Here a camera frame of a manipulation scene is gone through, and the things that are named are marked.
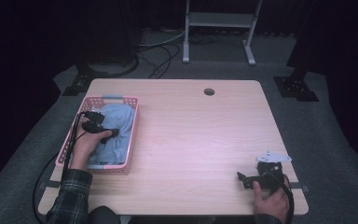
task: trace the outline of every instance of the white metal frame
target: white metal frame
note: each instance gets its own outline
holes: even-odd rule
[[[251,50],[251,41],[255,32],[255,25],[257,23],[258,14],[260,12],[263,0],[257,0],[257,6],[254,14],[227,14],[227,13],[205,13],[205,12],[190,12],[190,0],[186,4],[186,27],[185,27],[185,41],[183,45],[183,63],[190,62],[189,56],[189,27],[190,26],[217,26],[217,27],[239,27],[250,28],[247,39],[242,40],[245,48],[248,63],[255,65],[255,57]]]

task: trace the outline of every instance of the gray carpet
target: gray carpet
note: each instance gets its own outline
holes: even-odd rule
[[[171,35],[145,33],[145,43],[159,42]],[[273,77],[287,77],[293,68],[285,64],[296,43],[292,37],[256,36],[252,49],[256,66],[249,66],[241,35],[220,35],[209,45],[190,46],[190,64],[182,64],[182,52],[172,59],[162,78],[246,79],[261,83],[283,142],[305,192],[310,211],[294,217],[293,223],[358,223],[358,155],[340,130],[328,102],[325,77],[308,73],[306,82],[320,102],[304,103],[282,98]],[[174,52],[174,47],[167,46]],[[164,49],[139,55],[138,68],[121,78],[149,78],[154,64],[168,57]],[[128,69],[116,64],[94,64],[93,68],[116,73]],[[75,67],[55,77],[62,91],[72,84]],[[33,188],[48,160],[57,153],[80,106],[84,93],[61,96],[34,126],[0,174],[0,223],[37,223],[33,214]],[[52,164],[42,180],[52,171]],[[42,187],[36,193],[40,199]]]

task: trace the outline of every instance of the black cable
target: black cable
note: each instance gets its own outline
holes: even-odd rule
[[[33,190],[33,194],[32,194],[32,208],[33,208],[33,212],[34,212],[34,217],[36,218],[36,220],[43,224],[43,221],[40,220],[38,212],[36,211],[36,207],[35,207],[35,196],[36,196],[36,189],[37,186],[39,185],[40,182],[40,178],[42,177],[43,173],[45,173],[46,169],[48,168],[48,166],[50,165],[50,163],[57,158],[57,156],[59,155],[60,152],[57,152],[53,157],[51,157],[50,160],[48,160],[48,162],[45,164],[45,166],[42,169],[42,172],[40,172],[39,177],[36,180],[36,183],[34,184],[34,190]]]
[[[158,47],[165,46],[165,45],[179,44],[179,43],[182,43],[183,40],[184,40],[183,37],[177,37],[177,38],[171,38],[171,41],[163,41],[161,43],[157,43],[157,44],[153,44],[153,45],[139,45],[138,52],[156,49]]]
[[[87,132],[85,131],[85,132],[83,132],[81,135],[79,135],[78,138],[76,139],[76,141],[77,141],[81,136],[83,136],[85,133],[87,133]]]
[[[122,77],[124,75],[127,75],[133,71],[135,71],[136,68],[138,68],[138,65],[139,65],[139,58],[138,56],[135,54],[135,59],[134,59],[134,65],[129,68],[128,70],[124,71],[124,72],[120,72],[120,73],[107,73],[106,75],[103,75],[103,74],[98,74],[95,78],[114,78],[114,77]]]
[[[287,183],[289,184],[289,188],[287,188],[286,185],[282,183],[278,179],[278,177],[276,177],[272,172],[270,172],[268,169],[266,169],[266,172],[279,183],[283,191],[286,193],[287,198],[289,199],[289,211],[287,211],[286,224],[290,224],[293,220],[293,214],[295,212],[295,199],[293,198],[292,187],[290,187],[289,179],[287,178],[287,176],[284,175],[284,178],[287,180]]]
[[[172,35],[171,32],[168,32],[168,31],[159,31],[159,32]],[[185,31],[182,31],[179,34],[175,34],[173,37],[171,37],[168,40],[164,40],[164,41],[156,43],[156,44],[148,44],[148,45],[145,44],[145,39],[142,37],[142,41],[141,41],[142,44],[138,45],[138,47],[141,47],[141,48],[153,48],[153,47],[163,46],[165,44],[176,43],[177,41],[182,42],[184,35],[185,35]]]
[[[179,48],[178,46],[176,46],[176,45],[174,45],[174,44],[167,44],[167,45],[176,47],[176,52],[172,55],[167,48],[165,48],[165,47],[163,47],[163,46],[159,46],[159,48],[164,49],[164,50],[168,53],[169,58],[168,58],[165,62],[163,62],[162,64],[160,64],[158,67],[156,67],[156,68],[153,70],[152,74],[149,75],[149,78],[151,78],[152,76],[155,76],[156,78],[161,78],[162,76],[164,76],[164,74],[167,72],[168,68],[169,68],[170,65],[171,65],[171,60],[172,60],[172,58],[174,58],[174,57],[180,52],[180,48]],[[165,67],[164,71],[163,71],[159,76],[157,76],[157,71],[158,71],[159,68],[162,67],[165,63],[168,63],[168,65]]]
[[[139,52],[139,54],[142,54],[142,56],[139,56],[139,58],[144,60],[148,65],[152,66],[153,71],[157,70],[158,65],[156,65],[155,63],[151,63],[149,60],[147,60],[147,58],[143,55],[142,52]]]
[[[71,132],[71,138],[69,140],[69,145],[68,148],[66,150],[66,156],[65,156],[65,161],[62,167],[62,176],[61,176],[61,182],[63,181],[65,175],[66,175],[66,171],[68,170],[68,166],[69,166],[69,160],[71,160],[71,155],[72,155],[72,151],[74,150],[74,146],[76,143],[76,136],[77,136],[77,127],[80,121],[80,118],[82,115],[84,115],[85,112],[80,112],[76,115],[75,121],[74,121],[74,126],[72,127],[72,132]]]
[[[220,38],[217,35],[215,35],[215,37],[216,37],[216,40],[213,40],[209,35],[195,34],[190,37],[188,42],[193,45],[205,46],[205,45],[209,45],[209,44],[219,41]]]

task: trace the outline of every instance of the person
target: person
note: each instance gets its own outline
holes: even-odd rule
[[[109,208],[101,206],[89,214],[89,193],[92,174],[87,164],[99,141],[112,135],[111,131],[86,133],[79,125],[78,136],[71,164],[61,183],[60,192],[46,215],[47,223],[108,223],[120,224],[120,218]],[[254,214],[257,224],[284,224],[289,210],[288,198],[283,189],[264,198],[260,185],[255,181]]]

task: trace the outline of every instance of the black foot base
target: black foot base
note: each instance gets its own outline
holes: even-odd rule
[[[88,71],[81,71],[75,77],[72,85],[65,89],[62,96],[77,96],[80,92],[86,92],[94,78],[106,76],[106,72],[97,72],[91,69]]]
[[[304,80],[292,77],[274,77],[282,97],[297,98],[300,102],[319,102],[318,97],[310,91]]]

